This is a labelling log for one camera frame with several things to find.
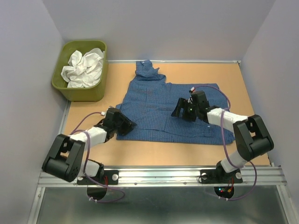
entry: gray floor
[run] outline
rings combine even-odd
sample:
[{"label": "gray floor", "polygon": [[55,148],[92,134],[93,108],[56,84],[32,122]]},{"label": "gray floor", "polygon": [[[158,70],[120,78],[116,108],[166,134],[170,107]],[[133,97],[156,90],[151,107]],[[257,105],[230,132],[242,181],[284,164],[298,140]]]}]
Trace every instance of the gray floor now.
[{"label": "gray floor", "polygon": [[[250,187],[236,187],[235,196]],[[47,188],[39,224],[286,224],[276,186],[258,186],[245,199],[225,202],[213,188],[130,188],[117,203],[88,201],[86,188]]]}]

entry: plastic container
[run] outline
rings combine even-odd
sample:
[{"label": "plastic container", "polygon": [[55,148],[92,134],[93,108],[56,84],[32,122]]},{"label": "plastic container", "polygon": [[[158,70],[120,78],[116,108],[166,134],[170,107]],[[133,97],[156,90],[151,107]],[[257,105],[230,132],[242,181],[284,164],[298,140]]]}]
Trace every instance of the plastic container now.
[{"label": "plastic container", "polygon": [[[64,81],[60,73],[62,68],[68,65],[72,53],[78,50],[84,55],[94,48],[100,48],[102,51],[105,51],[100,81],[95,86],[89,88],[67,88],[67,82]],[[99,101],[104,97],[107,72],[107,46],[103,41],[71,41],[62,48],[52,77],[52,85],[70,101]]]}]

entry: aluminum frame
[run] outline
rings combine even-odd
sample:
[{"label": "aluminum frame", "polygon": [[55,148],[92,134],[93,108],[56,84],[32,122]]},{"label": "aluminum frame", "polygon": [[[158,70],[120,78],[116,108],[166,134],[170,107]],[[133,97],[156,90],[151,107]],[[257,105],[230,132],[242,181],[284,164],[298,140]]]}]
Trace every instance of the aluminum frame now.
[{"label": "aluminum frame", "polygon": [[[67,101],[64,109],[59,133],[63,133],[67,121],[71,102]],[[172,166],[172,167],[105,167],[106,170],[119,170],[119,184],[114,187],[203,187],[219,186],[219,184],[201,184],[198,182],[201,169],[212,169],[213,166]],[[296,210],[292,204],[286,179],[281,167],[275,166],[257,166],[257,185],[276,185],[280,200],[287,217],[291,224],[298,224],[299,219]],[[235,186],[252,185],[255,178],[255,172],[252,167],[245,167],[241,170],[243,183]],[[39,211],[43,201],[43,195],[46,187],[86,187],[86,185],[77,185],[77,180],[71,183],[63,181],[52,175],[41,171],[38,181],[36,195],[30,211],[28,224],[36,224]]]}]

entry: folded fabric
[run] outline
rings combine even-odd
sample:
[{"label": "folded fabric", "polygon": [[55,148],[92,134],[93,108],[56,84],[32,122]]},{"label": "folded fabric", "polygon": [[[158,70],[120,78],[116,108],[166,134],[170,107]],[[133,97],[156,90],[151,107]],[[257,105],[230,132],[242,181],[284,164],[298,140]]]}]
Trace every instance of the folded fabric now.
[{"label": "folded fabric", "polygon": [[[128,92],[117,108],[137,124],[125,136],[117,135],[118,140],[143,140],[161,142],[181,142],[194,144],[222,144],[221,129],[199,119],[195,122],[171,117],[178,99],[189,98],[188,92],[200,84],[165,83],[166,76],[158,74],[151,61],[136,62],[136,76],[130,82]],[[217,84],[208,84],[218,88]],[[225,97],[217,90],[200,87],[210,105],[221,108],[228,106]],[[232,143],[234,135],[225,131],[226,143]]]},{"label": "folded fabric", "polygon": [[82,56],[75,51],[69,61],[69,66],[62,68],[61,76],[68,82],[68,88],[83,88],[96,85],[102,74],[104,53],[94,48]]}]

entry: blue cloth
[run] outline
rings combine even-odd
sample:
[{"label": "blue cloth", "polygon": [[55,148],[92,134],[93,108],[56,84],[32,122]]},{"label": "blue cloth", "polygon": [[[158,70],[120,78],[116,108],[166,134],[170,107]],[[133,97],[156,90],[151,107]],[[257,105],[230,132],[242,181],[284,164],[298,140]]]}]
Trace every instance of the blue cloth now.
[{"label": "blue cloth", "polygon": [[[198,84],[165,83],[166,76],[158,74],[151,61],[136,62],[136,76],[130,82],[128,92],[117,108],[137,125],[126,136],[117,135],[118,140],[141,140],[221,145],[221,129],[199,119],[185,121],[171,117],[178,99],[189,98],[189,90]],[[225,97],[217,90],[200,87],[210,105],[227,107]],[[226,143],[232,143],[234,135],[225,131]]]}]

